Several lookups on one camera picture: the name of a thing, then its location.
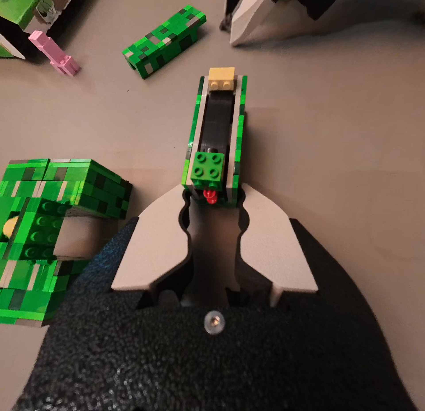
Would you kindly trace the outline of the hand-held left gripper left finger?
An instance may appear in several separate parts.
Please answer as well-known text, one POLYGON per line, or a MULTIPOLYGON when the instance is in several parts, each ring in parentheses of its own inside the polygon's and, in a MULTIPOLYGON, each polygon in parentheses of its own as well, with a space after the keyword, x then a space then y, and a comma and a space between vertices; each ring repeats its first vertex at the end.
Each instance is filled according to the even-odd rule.
POLYGON ((178 184, 140 215, 111 284, 114 291, 143 291, 145 306, 181 302, 193 279, 190 193, 178 184))

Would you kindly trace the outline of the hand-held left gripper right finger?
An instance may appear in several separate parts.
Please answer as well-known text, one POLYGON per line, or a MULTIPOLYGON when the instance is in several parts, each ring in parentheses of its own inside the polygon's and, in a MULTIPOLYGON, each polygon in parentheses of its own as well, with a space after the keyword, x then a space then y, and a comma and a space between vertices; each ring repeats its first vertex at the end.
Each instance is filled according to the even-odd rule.
POLYGON ((239 210, 235 278, 241 304, 276 307, 284 292, 315 294, 316 280, 288 215, 246 183, 239 210))

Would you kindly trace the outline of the green lego panel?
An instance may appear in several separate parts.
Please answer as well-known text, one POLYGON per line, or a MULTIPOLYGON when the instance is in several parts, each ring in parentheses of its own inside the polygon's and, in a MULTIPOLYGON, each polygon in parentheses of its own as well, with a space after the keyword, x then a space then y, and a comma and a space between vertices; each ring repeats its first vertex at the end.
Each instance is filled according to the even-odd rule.
POLYGON ((148 78, 198 40, 198 29, 206 15, 186 5, 167 21, 122 51, 129 66, 148 78))

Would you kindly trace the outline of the hollow green lego block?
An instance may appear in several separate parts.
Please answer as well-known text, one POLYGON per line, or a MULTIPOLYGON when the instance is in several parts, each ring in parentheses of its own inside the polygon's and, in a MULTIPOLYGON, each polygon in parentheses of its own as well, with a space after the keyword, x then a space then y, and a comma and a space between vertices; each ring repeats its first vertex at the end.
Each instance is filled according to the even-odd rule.
POLYGON ((212 67, 199 79, 181 184, 199 205, 234 208, 240 196, 247 76, 212 67))

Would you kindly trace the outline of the large green lego assembly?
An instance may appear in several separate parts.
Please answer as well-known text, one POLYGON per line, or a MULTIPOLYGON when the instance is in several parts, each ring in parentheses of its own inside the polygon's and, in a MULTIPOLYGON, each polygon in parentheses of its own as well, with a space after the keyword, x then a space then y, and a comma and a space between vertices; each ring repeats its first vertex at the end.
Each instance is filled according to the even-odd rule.
POLYGON ((9 161, 0 191, 1 324, 51 322, 90 262, 55 251, 66 217, 125 219, 131 191, 92 159, 9 161))

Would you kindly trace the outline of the pink lego pig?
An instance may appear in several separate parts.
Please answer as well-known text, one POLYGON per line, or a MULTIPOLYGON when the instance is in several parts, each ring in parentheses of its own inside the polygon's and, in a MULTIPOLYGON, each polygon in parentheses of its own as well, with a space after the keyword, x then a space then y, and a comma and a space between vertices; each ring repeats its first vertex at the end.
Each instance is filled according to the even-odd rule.
POLYGON ((68 76, 76 75, 81 69, 80 65, 48 37, 43 31, 35 30, 29 36, 35 47, 50 59, 50 64, 61 74, 68 76))

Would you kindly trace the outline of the green cardboard set box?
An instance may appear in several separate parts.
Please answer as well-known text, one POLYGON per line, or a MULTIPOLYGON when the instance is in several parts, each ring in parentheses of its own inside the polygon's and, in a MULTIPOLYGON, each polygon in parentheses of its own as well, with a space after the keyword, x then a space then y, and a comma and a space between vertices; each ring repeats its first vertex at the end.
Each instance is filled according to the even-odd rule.
POLYGON ((0 0, 0 56, 29 58, 28 36, 47 32, 72 0, 0 0))

